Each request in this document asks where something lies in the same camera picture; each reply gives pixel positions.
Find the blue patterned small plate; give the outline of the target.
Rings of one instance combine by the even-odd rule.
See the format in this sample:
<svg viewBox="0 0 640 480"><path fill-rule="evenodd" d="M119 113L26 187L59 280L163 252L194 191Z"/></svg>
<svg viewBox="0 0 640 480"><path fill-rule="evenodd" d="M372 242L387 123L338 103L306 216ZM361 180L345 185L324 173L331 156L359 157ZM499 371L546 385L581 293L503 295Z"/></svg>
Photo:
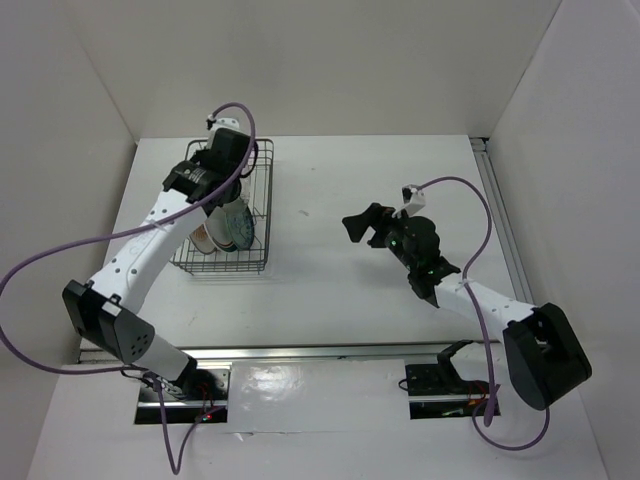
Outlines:
<svg viewBox="0 0 640 480"><path fill-rule="evenodd" d="M238 250L250 250L255 239L253 215L247 205L225 209L229 236Z"/></svg>

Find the clear glass square plate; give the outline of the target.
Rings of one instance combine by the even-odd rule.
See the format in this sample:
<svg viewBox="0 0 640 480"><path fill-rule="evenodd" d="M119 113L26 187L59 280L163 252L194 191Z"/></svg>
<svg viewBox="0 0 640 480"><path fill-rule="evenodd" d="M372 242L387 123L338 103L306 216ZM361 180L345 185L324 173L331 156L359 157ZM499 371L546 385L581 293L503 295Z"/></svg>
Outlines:
<svg viewBox="0 0 640 480"><path fill-rule="evenodd" d="M245 205L248 205L251 201L252 179L250 177L242 178L239 180L239 185L238 198L241 199Z"/></svg>

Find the green red rimmed white plate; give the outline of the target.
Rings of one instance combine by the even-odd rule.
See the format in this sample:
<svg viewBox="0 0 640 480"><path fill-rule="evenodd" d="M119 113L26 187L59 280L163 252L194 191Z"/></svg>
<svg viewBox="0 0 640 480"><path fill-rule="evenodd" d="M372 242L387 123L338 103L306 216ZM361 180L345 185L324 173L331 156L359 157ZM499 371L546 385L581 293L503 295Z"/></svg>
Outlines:
<svg viewBox="0 0 640 480"><path fill-rule="evenodd" d="M206 219L205 230L210 239L220 251L231 253L237 250L228 229L225 212L221 208L216 208Z"/></svg>

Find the orange sunburst white plate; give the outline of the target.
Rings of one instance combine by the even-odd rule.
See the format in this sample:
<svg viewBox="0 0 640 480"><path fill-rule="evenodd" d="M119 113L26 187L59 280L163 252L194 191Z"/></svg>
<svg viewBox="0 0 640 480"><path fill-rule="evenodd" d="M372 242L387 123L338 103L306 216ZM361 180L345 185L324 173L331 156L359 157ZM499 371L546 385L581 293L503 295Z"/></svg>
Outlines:
<svg viewBox="0 0 640 480"><path fill-rule="evenodd" d="M190 235L189 239L198 252L211 255L216 251L216 245L209 236L204 224L201 224Z"/></svg>

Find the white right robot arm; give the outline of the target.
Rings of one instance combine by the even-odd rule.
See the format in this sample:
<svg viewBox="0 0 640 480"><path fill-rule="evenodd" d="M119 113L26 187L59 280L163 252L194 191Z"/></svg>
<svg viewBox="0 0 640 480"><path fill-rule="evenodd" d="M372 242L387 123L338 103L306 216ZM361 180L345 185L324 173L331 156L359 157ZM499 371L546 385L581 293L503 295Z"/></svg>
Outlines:
<svg viewBox="0 0 640 480"><path fill-rule="evenodd" d="M519 302L465 281L462 271L441 254L430 219L373 203L363 213L343 218L342 224L353 243L372 229L367 244L388 249L400 261L418 298L467 319L481 314L488 334L503 346L504 382L529 407L542 411L592 376L591 363L560 307Z"/></svg>

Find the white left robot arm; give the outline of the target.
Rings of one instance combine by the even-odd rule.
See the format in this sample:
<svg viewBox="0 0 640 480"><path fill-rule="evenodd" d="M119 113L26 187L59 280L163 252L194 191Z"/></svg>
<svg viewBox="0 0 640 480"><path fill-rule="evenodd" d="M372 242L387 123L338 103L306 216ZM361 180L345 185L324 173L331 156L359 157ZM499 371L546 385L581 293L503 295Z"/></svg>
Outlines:
<svg viewBox="0 0 640 480"><path fill-rule="evenodd" d="M70 281L62 298L76 332L126 365L162 378L163 389L176 399L197 387L197 362L156 332L139 316L153 283L175 250L205 219L202 208L162 225L160 221L192 204L202 173L183 160L172 168L143 225L111 262L86 283Z"/></svg>

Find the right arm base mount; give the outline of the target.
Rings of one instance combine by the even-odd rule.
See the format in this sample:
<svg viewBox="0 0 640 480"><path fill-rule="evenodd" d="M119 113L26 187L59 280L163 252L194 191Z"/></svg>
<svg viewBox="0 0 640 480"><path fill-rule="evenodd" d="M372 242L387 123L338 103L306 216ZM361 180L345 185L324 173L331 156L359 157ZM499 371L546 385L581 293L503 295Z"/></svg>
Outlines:
<svg viewBox="0 0 640 480"><path fill-rule="evenodd" d="M489 384L463 380L452 362L465 347L479 347L484 354L482 344L462 340L439 352L431 363L405 366L405 376L398 381L398 387L408 395L411 420L456 419L484 413Z"/></svg>

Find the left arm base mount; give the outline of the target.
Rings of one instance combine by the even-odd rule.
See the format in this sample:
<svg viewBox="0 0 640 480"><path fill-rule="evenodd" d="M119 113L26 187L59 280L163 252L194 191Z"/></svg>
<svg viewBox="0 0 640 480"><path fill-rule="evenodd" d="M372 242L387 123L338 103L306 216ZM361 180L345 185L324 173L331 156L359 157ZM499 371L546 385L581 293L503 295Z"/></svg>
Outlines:
<svg viewBox="0 0 640 480"><path fill-rule="evenodd" d="M190 393L184 393L160 379L166 420L169 425L187 425L202 416L202 424L223 424L228 420L228 394L231 380L229 362L205 362L208 375ZM146 377L138 391L135 425L160 425L161 405L153 381Z"/></svg>

